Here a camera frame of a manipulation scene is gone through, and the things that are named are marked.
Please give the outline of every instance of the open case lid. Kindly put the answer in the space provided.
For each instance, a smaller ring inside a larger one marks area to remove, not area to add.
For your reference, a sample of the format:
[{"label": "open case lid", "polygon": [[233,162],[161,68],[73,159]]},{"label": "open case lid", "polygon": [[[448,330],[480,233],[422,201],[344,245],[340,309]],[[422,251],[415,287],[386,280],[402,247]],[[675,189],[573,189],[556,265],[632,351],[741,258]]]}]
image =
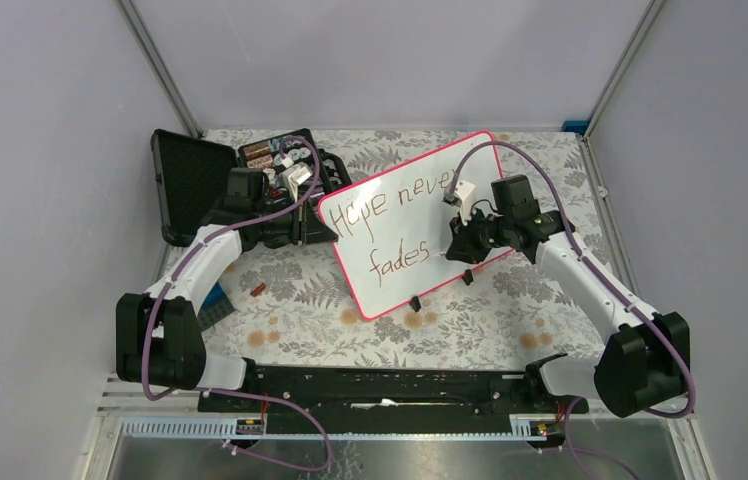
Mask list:
[{"label": "open case lid", "polygon": [[227,145],[156,130],[150,140],[162,238],[175,247],[194,240],[200,221],[227,189],[236,151]]}]

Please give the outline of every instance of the tilted whiteboard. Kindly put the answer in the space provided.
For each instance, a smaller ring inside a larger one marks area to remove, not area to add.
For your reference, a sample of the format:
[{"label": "tilted whiteboard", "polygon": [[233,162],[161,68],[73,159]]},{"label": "tilted whiteboard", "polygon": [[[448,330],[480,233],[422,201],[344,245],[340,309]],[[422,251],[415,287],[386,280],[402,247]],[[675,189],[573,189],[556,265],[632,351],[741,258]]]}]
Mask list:
[{"label": "tilted whiteboard", "polygon": [[[457,208],[442,202],[442,195],[462,157],[490,140],[489,132],[477,132],[327,195],[318,204],[321,219],[339,235],[333,247],[363,317],[377,318],[472,267],[444,257],[451,243],[448,222]],[[492,204],[491,183],[501,176],[495,147],[472,155],[460,174],[476,186],[477,200]],[[492,250],[489,258],[509,251]]]}]

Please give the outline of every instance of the floral pattern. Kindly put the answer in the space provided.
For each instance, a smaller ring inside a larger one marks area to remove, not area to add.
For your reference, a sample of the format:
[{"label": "floral pattern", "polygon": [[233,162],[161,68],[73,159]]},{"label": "floral pattern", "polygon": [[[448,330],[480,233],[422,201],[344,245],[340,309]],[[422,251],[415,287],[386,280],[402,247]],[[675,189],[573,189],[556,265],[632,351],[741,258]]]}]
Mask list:
[{"label": "floral pattern", "polygon": [[[206,139],[238,147],[282,132],[213,130]],[[360,180],[469,132],[313,131],[318,146],[344,159]],[[553,179],[566,212],[596,257],[607,263],[593,194],[577,139],[567,133],[493,132],[536,158]],[[525,174],[543,209],[553,199],[538,173],[498,150],[506,175]],[[181,249],[169,255],[168,266]],[[363,367],[507,369],[559,351],[599,353],[601,339],[583,312],[518,254],[453,282],[372,322],[362,321],[330,245],[263,247],[239,258],[219,279],[236,312],[204,332],[210,351],[260,363]],[[261,283],[265,291],[250,296]]]}]

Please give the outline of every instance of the leaf pattern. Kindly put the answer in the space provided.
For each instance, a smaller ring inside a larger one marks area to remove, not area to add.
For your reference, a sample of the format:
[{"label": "leaf pattern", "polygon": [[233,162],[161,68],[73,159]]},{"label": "leaf pattern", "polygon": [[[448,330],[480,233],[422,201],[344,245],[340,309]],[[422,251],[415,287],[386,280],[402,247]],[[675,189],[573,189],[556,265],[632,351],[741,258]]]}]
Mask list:
[{"label": "leaf pattern", "polygon": [[[282,131],[211,130],[206,139],[238,147]],[[313,131],[318,146],[345,160],[359,181],[469,132]],[[604,264],[600,230],[580,148],[572,134],[495,132],[545,168],[584,242]],[[507,175],[525,174],[542,208],[554,208],[542,178],[499,149]],[[182,254],[175,249],[168,266]],[[521,369],[566,351],[599,353],[600,336],[559,285],[510,254],[475,271],[470,286],[453,282],[423,296],[418,313],[401,307],[373,322],[359,316],[330,245],[242,255],[219,279],[236,312],[204,332],[207,349],[260,363],[389,368]],[[256,297],[250,292],[265,283]]]}]

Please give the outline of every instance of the table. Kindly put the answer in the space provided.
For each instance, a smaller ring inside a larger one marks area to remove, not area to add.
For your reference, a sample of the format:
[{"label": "table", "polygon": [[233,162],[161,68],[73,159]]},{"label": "table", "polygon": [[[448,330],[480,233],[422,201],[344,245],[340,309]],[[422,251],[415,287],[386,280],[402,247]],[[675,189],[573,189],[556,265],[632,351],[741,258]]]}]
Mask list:
[{"label": "table", "polygon": [[[211,130],[206,139],[238,147],[283,133]],[[320,148],[341,157],[354,181],[412,159],[470,132],[314,130]],[[493,132],[546,169],[566,213],[595,256],[609,266],[578,140],[569,133]],[[542,209],[553,200],[541,177],[517,155],[498,150],[505,175],[525,174]],[[168,256],[173,265],[182,249]],[[361,319],[330,245],[262,246],[219,279],[237,311],[204,332],[207,349],[258,363],[360,367],[519,370],[556,352],[599,354],[592,324],[560,289],[520,254],[475,271],[470,286],[453,282],[422,297],[415,313],[401,307]],[[267,288],[257,297],[250,291]]]}]

